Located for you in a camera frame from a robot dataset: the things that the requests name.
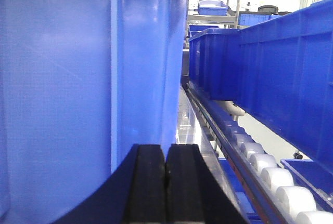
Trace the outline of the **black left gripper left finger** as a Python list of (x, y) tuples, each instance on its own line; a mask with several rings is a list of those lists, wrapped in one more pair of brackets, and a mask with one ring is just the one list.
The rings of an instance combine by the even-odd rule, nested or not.
[(164, 154), (158, 144), (140, 145), (122, 223), (164, 223), (165, 199)]

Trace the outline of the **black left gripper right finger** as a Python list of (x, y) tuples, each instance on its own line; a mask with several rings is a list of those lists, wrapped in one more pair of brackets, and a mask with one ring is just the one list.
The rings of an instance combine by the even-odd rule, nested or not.
[(192, 145), (173, 144), (166, 158), (169, 223), (204, 223)]

